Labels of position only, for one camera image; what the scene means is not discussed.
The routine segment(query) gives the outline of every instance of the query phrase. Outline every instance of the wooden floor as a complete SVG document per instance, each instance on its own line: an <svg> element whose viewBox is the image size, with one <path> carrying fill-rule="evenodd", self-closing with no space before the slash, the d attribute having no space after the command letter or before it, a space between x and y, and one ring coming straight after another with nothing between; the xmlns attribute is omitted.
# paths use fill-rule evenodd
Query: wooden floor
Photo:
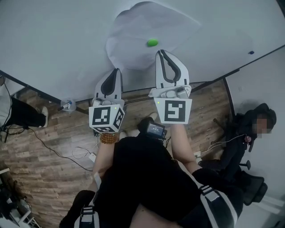
<svg viewBox="0 0 285 228"><path fill-rule="evenodd" d="M213 118L223 121L225 115L230 112L226 89L223 82L218 81L192 93L191 98L193 102L190 121L186 125L187 134L192 140L194 152L205 151L210 142L222 134ZM58 105L37 97L37 94L30 90L23 93L19 99L39 109L42 106L48 107L49 126L33 128L48 147L72 159L72 153L78 159L88 153L77 147L97 152L97 138L89 128L88 115L79 112L58 112ZM86 110L89 105L88 102L83 102L79 106ZM153 100L128 104L121 129L134 129L143 117L153 111L156 111ZM2 166L11 169L11 177L18 181L22 193L27 196L27 201L32 206L33 215L44 228L57 228L71 207L75 195L86 189L92 181L90 172L45 148L31 130L9 136L7 143L1 142L0 160L4 163ZM92 169L93 163L88 159L88 155L76 162L86 169Z"/></svg>

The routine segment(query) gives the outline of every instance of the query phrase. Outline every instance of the hand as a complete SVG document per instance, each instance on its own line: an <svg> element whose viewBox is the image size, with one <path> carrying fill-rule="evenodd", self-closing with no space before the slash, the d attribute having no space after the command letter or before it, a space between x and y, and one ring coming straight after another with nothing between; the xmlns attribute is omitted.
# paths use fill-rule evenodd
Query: hand
<svg viewBox="0 0 285 228"><path fill-rule="evenodd" d="M4 76L0 76L0 86L4 85L5 79Z"/></svg>
<svg viewBox="0 0 285 228"><path fill-rule="evenodd" d="M251 142L251 137L245 136L244 140L245 140L245 142L247 142L247 144L249 144Z"/></svg>

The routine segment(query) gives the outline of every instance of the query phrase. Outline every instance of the white marker cube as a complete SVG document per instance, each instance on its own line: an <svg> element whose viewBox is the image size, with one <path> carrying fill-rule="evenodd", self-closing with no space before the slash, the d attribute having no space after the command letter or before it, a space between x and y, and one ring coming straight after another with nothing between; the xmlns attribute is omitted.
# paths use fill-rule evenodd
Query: white marker cube
<svg viewBox="0 0 285 228"><path fill-rule="evenodd" d="M119 104L89 107L89 126L99 133L119 132L124 116Z"/></svg>
<svg viewBox="0 0 285 228"><path fill-rule="evenodd" d="M154 98L154 100L161 123L188 123L192 99Z"/></svg>

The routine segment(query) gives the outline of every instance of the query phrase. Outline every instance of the crumpled white paper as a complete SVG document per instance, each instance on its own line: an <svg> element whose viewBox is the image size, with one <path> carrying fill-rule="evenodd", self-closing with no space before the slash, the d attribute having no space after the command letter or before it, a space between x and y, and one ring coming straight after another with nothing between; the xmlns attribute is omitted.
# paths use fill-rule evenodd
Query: crumpled white paper
<svg viewBox="0 0 285 228"><path fill-rule="evenodd" d="M173 51L199 28L197 21L173 9L141 2L117 16L106 51L114 67L121 71L145 70L155 62L158 50ZM159 44L148 47L149 39L157 39Z"/></svg>

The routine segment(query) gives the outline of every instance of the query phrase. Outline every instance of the person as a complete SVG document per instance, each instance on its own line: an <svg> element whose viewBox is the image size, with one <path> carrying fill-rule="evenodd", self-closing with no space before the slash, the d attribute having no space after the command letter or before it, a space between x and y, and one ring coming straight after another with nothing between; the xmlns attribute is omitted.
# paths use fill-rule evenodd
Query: person
<svg viewBox="0 0 285 228"><path fill-rule="evenodd" d="M43 107L38 113L30 105L10 97L5 77L0 76L0 127L5 130L7 126L16 124L23 127L47 127L49 112Z"/></svg>
<svg viewBox="0 0 285 228"><path fill-rule="evenodd" d="M212 227L200 200L201 191L176 160L198 182L225 193L237 215L241 214L242 191L216 172L201 168L196 163L182 124L171 125L175 160L161 141L146 134L149 121L154 122L156 116L156 113L151 114L140 122L137 137L100 144L93 167L94 179L97 175L101 179L100 187L97 184L100 181L94 180L88 190L77 194L72 207L60 222L60 228L79 227L82 209L91 202L94 202L94 210L98 213L100 228L145 227L141 223L153 222L154 219L144 219L143 216L141 220L133 219L134 214L144 211L136 212L140 204L171 223L171 227Z"/></svg>
<svg viewBox="0 0 285 228"><path fill-rule="evenodd" d="M223 177L231 180L239 167L247 145L253 143L258 135L271 132L276 121L276 113L265 103L247 111L243 117L237 118L235 126L226 129L225 141L229 142L220 160L202 160L199 165L215 171L224 170Z"/></svg>

